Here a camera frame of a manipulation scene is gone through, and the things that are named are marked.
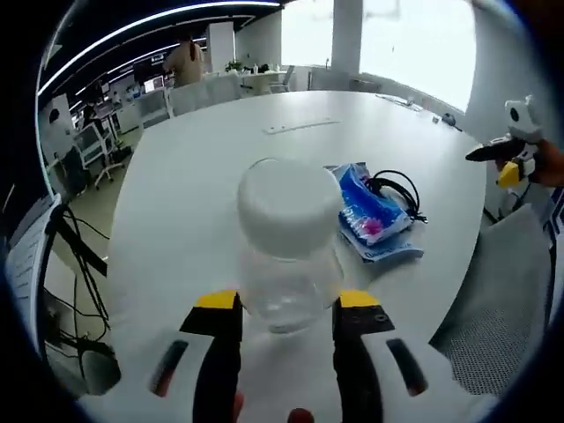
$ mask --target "finger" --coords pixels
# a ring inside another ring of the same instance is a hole
[[[288,414],[288,423],[315,423],[314,415],[303,408],[294,408]]]
[[[235,423],[241,414],[243,405],[245,404],[245,397],[239,391],[235,392],[235,399],[233,402],[233,422]]]

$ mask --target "white lid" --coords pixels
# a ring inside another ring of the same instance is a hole
[[[283,258],[305,258],[330,242],[343,205],[330,171],[295,160],[258,161],[237,193],[239,221],[249,242]]]

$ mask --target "clear plastic bottle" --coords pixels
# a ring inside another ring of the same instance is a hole
[[[275,333],[308,327],[343,285],[333,249],[343,199],[331,172],[294,160],[265,159],[243,176],[237,208],[239,293],[248,312]]]

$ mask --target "hand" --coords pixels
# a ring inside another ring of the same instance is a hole
[[[233,422],[236,423],[241,414],[243,404],[245,403],[245,397],[239,391],[235,394],[235,400],[233,404]],[[288,423],[315,423],[314,416],[308,410],[303,408],[294,408],[288,414]]]
[[[537,170],[529,176],[529,180],[546,187],[564,186],[564,154],[559,152],[553,143],[543,139],[538,143],[535,157]],[[506,163],[496,161],[498,170],[501,171]]]

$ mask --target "office desk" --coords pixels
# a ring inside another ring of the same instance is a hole
[[[339,122],[308,127],[327,118]],[[109,243],[109,312],[122,372],[130,371],[128,356],[161,330],[180,328],[198,296],[237,287],[236,190],[243,172],[265,157],[317,166],[366,161],[372,173],[396,169],[413,179],[429,219],[412,233],[425,250],[419,261],[383,271],[361,263],[341,241],[336,249],[345,284],[367,289],[397,328],[427,342],[456,298],[479,234],[486,166],[464,159],[475,144],[428,115],[349,92],[231,101],[147,129]],[[241,420],[286,421],[300,406],[316,421],[341,421],[332,353],[329,310],[291,337],[271,335],[247,316]]]

